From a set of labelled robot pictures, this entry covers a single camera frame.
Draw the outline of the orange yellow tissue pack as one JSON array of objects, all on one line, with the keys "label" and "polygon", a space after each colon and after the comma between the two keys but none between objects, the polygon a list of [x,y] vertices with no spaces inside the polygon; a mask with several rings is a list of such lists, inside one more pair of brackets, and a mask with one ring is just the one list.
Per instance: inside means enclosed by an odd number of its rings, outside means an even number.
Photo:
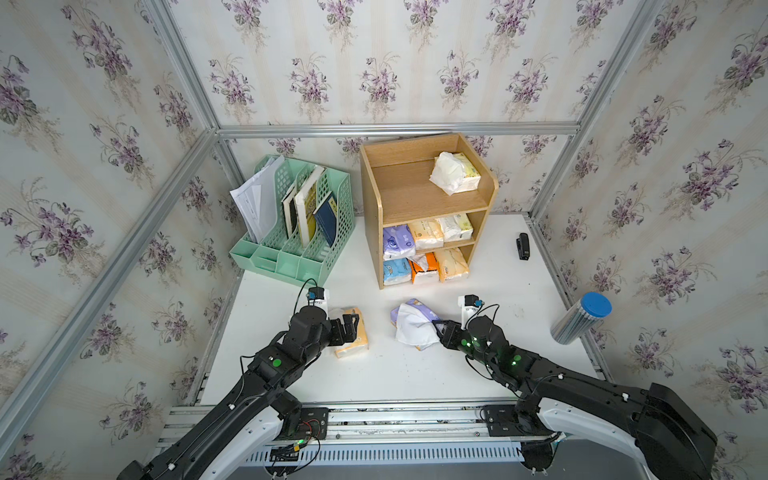
[{"label": "orange yellow tissue pack", "polygon": [[364,316],[358,307],[334,308],[330,311],[331,318],[343,319],[345,314],[356,315],[358,317],[357,337],[351,343],[345,343],[335,348],[334,354],[337,359],[344,359],[363,353],[369,349],[369,340],[365,328]]}]

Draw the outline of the purple white tissue pack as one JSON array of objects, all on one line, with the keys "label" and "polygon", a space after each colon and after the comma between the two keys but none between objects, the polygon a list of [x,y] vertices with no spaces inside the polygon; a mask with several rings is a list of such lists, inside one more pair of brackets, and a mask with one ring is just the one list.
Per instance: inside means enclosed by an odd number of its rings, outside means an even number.
[{"label": "purple white tissue pack", "polygon": [[396,328],[395,339],[404,345],[424,350],[439,342],[435,322],[440,317],[416,298],[401,303],[390,312]]}]

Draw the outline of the beige tissue pack shelf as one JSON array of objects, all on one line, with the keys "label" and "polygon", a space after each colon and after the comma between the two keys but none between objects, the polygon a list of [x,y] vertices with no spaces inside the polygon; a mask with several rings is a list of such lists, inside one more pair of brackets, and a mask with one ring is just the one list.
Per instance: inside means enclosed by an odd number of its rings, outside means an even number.
[{"label": "beige tissue pack shelf", "polygon": [[444,246],[444,234],[436,219],[426,219],[407,224],[417,251],[425,251]]},{"label": "beige tissue pack shelf", "polygon": [[444,283],[469,276],[470,269],[459,248],[439,250],[434,253],[438,264],[438,278]]}]

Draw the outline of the purple wet wipes pack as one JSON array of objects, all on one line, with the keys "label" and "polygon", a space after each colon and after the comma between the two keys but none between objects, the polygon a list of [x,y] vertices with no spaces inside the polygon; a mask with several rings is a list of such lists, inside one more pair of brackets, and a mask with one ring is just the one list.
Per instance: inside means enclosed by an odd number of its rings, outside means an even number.
[{"label": "purple wet wipes pack", "polygon": [[385,227],[382,240],[384,261],[404,259],[416,253],[415,241],[407,225]]}]

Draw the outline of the green yellow tissue pack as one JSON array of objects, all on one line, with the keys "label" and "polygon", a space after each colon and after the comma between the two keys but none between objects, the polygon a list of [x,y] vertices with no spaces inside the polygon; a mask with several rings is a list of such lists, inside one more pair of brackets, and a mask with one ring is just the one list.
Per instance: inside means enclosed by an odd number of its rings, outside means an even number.
[{"label": "green yellow tissue pack", "polygon": [[476,191],[481,174],[464,154],[442,152],[435,158],[429,180],[451,196]]}]

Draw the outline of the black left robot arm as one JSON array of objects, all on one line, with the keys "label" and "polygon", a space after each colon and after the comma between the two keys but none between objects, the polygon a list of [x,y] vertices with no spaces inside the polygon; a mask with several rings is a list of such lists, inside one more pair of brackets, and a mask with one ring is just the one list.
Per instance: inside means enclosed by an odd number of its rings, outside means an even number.
[{"label": "black left robot arm", "polygon": [[332,319],[316,305],[305,305],[288,328],[252,355],[232,389],[181,439],[147,464],[128,464],[120,479],[223,479],[245,457],[275,439],[284,424],[292,429],[302,404],[288,392],[328,347],[358,338],[360,317]]}]

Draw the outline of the orange white tissue pack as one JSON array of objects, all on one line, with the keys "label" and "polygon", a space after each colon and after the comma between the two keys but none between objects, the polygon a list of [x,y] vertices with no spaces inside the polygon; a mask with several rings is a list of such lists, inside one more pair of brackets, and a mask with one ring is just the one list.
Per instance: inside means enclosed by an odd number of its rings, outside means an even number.
[{"label": "orange white tissue pack", "polygon": [[411,282],[414,285],[431,284],[439,281],[439,264],[433,253],[416,255],[408,259],[411,268]]}]

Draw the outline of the green plastic file organizer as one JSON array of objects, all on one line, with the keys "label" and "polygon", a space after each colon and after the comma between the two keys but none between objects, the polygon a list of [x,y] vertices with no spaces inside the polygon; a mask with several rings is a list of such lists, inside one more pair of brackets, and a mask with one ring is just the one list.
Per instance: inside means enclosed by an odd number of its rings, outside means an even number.
[{"label": "green plastic file organizer", "polygon": [[[254,174],[265,165],[269,157],[277,156],[280,155],[268,155],[260,160],[256,164]],[[281,200],[293,183],[298,190],[302,178],[319,164],[283,157],[285,162],[276,175],[277,222],[274,228],[258,244],[250,241],[246,228],[243,237],[230,249],[230,256],[240,268],[247,271],[295,285],[300,285],[307,279],[314,279],[319,285],[323,285],[354,229],[351,176],[344,171],[324,167],[325,171],[317,184],[317,205],[329,192],[336,195],[337,238],[334,245],[329,247],[316,224],[313,239],[307,248],[303,248],[298,227],[290,238],[287,237]]]}]

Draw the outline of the small black stapler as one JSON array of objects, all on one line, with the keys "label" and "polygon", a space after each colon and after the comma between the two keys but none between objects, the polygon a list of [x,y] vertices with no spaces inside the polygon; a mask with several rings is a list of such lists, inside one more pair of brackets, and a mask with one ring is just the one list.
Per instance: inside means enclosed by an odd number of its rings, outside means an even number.
[{"label": "small black stapler", "polygon": [[528,261],[531,255],[530,238],[526,233],[520,233],[516,239],[519,259]]}]

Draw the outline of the white cover book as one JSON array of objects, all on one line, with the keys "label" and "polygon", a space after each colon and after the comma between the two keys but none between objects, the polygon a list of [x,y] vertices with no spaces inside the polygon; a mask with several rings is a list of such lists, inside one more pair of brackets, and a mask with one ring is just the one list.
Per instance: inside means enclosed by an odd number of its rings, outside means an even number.
[{"label": "white cover book", "polygon": [[295,206],[295,196],[297,193],[296,184],[293,183],[284,194],[281,205],[283,208],[284,222],[287,237],[290,238],[297,228],[297,211]]}]

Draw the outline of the yellow cover book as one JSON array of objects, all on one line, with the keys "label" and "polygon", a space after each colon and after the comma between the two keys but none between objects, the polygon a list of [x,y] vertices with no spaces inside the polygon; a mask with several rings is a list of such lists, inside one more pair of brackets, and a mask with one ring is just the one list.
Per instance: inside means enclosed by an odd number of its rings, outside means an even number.
[{"label": "yellow cover book", "polygon": [[294,206],[297,214],[297,227],[299,238],[303,248],[307,248],[316,231],[314,211],[317,206],[317,184],[321,179],[325,168],[315,165],[312,170],[302,178],[294,197]]}]

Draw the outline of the blue-capped straw tube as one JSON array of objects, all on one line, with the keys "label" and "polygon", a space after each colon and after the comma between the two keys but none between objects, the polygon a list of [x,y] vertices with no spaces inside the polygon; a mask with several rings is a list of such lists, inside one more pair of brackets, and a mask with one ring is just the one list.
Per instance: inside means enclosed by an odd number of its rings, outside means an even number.
[{"label": "blue-capped straw tube", "polygon": [[576,301],[550,329],[552,338],[568,345],[603,321],[613,311],[610,300],[597,292],[588,292]]}]

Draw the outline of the white paper stack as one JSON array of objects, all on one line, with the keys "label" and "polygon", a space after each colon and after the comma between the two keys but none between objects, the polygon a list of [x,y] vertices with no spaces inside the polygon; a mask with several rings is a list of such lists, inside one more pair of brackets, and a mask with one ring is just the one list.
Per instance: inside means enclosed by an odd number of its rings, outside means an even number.
[{"label": "white paper stack", "polygon": [[261,243],[277,222],[276,175],[284,162],[282,155],[269,157],[259,171],[230,191],[253,243]]}]

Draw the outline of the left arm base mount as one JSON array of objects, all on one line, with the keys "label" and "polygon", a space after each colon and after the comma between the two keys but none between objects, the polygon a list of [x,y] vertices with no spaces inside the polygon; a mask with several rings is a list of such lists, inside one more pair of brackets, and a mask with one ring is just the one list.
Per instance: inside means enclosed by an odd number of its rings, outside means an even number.
[{"label": "left arm base mount", "polygon": [[330,410],[325,407],[302,407],[292,412],[275,438],[275,441],[325,440],[328,432]]}]

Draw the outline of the aluminium rail frame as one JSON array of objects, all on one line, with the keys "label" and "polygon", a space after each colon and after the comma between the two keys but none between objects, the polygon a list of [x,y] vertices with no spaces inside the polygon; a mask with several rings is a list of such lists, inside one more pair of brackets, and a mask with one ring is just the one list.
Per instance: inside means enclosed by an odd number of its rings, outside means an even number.
[{"label": "aluminium rail frame", "polygon": [[[305,466],[523,464],[522,446],[529,437],[490,437],[479,416],[480,408],[488,404],[503,403],[305,404],[302,407],[330,410],[325,440],[273,439],[248,454],[238,468],[263,467],[284,479]],[[181,439],[211,409],[172,409],[151,460]],[[584,438],[561,436],[555,444],[555,455],[567,439]]]}]

